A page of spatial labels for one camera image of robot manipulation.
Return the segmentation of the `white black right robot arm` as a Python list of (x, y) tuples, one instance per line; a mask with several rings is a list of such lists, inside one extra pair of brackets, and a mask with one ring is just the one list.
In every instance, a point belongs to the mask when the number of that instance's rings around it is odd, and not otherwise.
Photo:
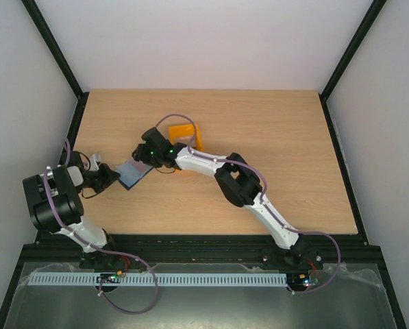
[(216, 156), (183, 143), (173, 144), (153, 127), (142, 135), (132, 158), (157, 169), (166, 167), (213, 177), (229, 203), (250, 211), (268, 230), (289, 267), (296, 269), (307, 261), (306, 238), (270, 202), (265, 179), (239, 154)]

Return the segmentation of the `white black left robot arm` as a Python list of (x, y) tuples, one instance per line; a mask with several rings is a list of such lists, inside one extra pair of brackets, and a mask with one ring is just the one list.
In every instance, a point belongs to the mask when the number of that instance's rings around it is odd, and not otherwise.
[(22, 181), (30, 219), (37, 231), (66, 236), (78, 244), (81, 264), (113, 268), (119, 262), (119, 256), (111, 253), (114, 240), (84, 214), (82, 199), (86, 189), (92, 190), (92, 197), (104, 192), (120, 174), (97, 154), (87, 157), (67, 151), (62, 160), (58, 167)]

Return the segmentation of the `blue card holder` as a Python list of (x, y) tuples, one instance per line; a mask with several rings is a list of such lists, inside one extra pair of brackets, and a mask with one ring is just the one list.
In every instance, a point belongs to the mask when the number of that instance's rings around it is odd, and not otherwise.
[(149, 166), (143, 162), (137, 162), (134, 159), (129, 159), (125, 163), (119, 165), (116, 168), (116, 172), (120, 175), (119, 182), (121, 185), (129, 191), (140, 180), (142, 180), (151, 170), (152, 166)]

